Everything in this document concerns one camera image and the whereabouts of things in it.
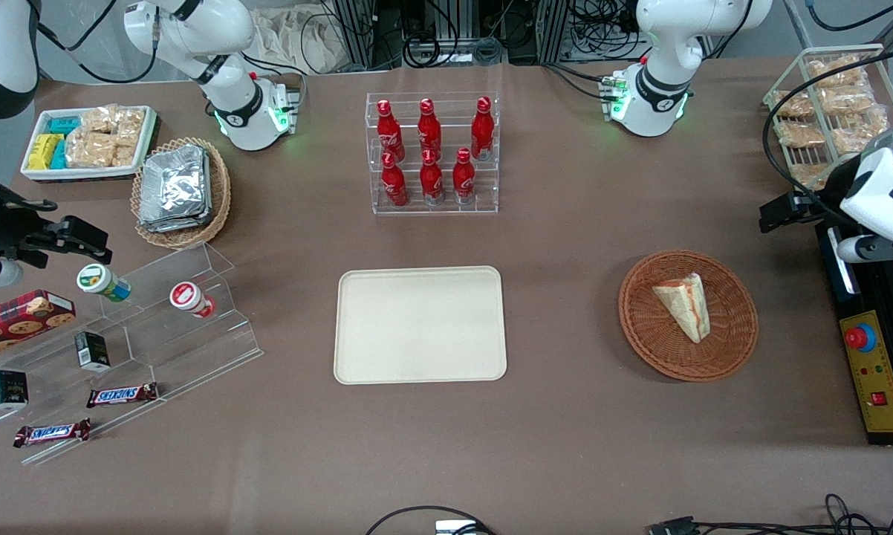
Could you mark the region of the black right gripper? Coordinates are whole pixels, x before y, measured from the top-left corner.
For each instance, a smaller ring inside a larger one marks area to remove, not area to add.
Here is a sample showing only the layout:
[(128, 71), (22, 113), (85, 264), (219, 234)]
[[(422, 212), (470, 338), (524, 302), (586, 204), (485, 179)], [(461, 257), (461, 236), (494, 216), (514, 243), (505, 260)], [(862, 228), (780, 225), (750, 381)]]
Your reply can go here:
[(59, 221), (59, 239), (48, 230), (53, 223), (28, 209), (0, 209), (0, 259), (43, 270), (49, 253), (79, 254), (109, 265), (109, 234), (76, 216)]

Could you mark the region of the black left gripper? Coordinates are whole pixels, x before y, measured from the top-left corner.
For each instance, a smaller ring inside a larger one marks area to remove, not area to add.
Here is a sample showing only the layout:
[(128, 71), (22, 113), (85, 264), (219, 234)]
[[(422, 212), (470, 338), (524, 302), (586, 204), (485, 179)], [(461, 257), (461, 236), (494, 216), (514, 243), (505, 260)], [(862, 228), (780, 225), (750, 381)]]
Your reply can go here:
[(789, 224), (827, 222), (831, 226), (851, 226), (853, 218), (840, 207), (842, 196), (826, 190), (807, 195), (799, 190), (784, 193), (760, 207), (760, 233), (772, 233)]

